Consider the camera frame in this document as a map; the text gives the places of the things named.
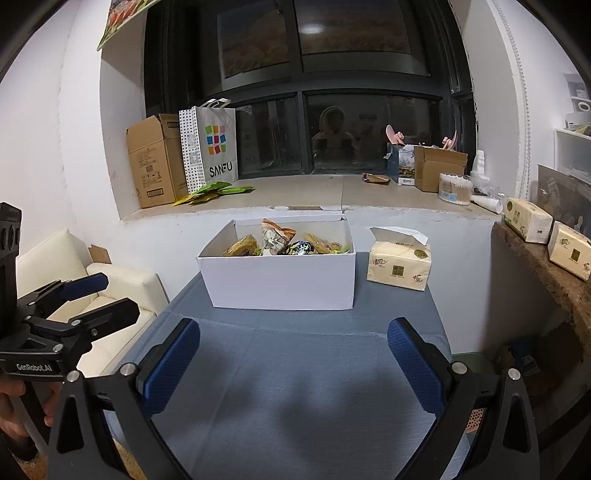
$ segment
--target blue tablecloth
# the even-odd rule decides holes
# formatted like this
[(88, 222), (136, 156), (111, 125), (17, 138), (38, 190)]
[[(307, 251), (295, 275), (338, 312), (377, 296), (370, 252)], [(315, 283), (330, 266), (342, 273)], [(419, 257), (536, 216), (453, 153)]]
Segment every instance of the blue tablecloth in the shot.
[[(401, 470), (434, 416), (388, 349), (388, 323), (405, 316), (451, 354), (429, 290), (367, 282), (367, 265), (358, 253), (354, 307), (333, 312), (218, 309), (198, 274), (131, 348), (122, 363), (138, 363), (183, 317), (201, 327), (199, 351), (153, 417), (193, 478), (381, 480)], [(467, 450), (464, 438), (444, 478)]]

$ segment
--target blue gripper pad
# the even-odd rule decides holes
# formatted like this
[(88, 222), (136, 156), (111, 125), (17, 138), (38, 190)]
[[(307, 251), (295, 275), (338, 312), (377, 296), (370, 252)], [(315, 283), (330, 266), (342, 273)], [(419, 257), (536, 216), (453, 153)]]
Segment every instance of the blue gripper pad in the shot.
[(155, 345), (141, 361), (136, 379), (147, 417), (162, 412), (199, 348), (197, 322), (182, 319), (161, 345)]
[(62, 300), (77, 300), (87, 295), (102, 291), (109, 286), (109, 279), (104, 273), (95, 273), (64, 284), (61, 291)]
[(434, 413), (439, 418), (446, 406), (444, 385), (421, 354), (420, 348), (424, 349), (427, 345), (406, 319), (395, 319), (390, 322), (390, 351), (396, 357), (423, 410)]

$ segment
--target cotton swab container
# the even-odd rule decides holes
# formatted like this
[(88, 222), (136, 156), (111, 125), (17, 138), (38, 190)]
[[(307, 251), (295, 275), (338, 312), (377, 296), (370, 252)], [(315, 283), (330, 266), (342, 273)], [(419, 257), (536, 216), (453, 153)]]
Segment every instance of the cotton swab container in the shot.
[(470, 205), (473, 184), (465, 177), (439, 174), (439, 198), (456, 205)]

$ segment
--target plastic bottle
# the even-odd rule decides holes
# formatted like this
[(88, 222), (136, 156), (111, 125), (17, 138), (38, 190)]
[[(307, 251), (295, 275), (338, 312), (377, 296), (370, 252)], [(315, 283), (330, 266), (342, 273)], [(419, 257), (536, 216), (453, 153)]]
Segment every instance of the plastic bottle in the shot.
[(470, 176), (477, 180), (475, 183), (479, 185), (490, 182), (490, 178), (486, 175), (484, 152), (482, 150), (476, 150), (476, 157), (474, 158), (474, 165), (472, 166)]

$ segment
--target shopping bag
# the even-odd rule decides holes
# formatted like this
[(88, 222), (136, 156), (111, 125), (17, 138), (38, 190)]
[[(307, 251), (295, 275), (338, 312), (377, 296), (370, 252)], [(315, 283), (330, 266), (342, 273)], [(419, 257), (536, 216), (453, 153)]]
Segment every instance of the shopping bag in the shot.
[(178, 113), (189, 193), (208, 183), (238, 179), (236, 111), (228, 104), (225, 98), (211, 99)]

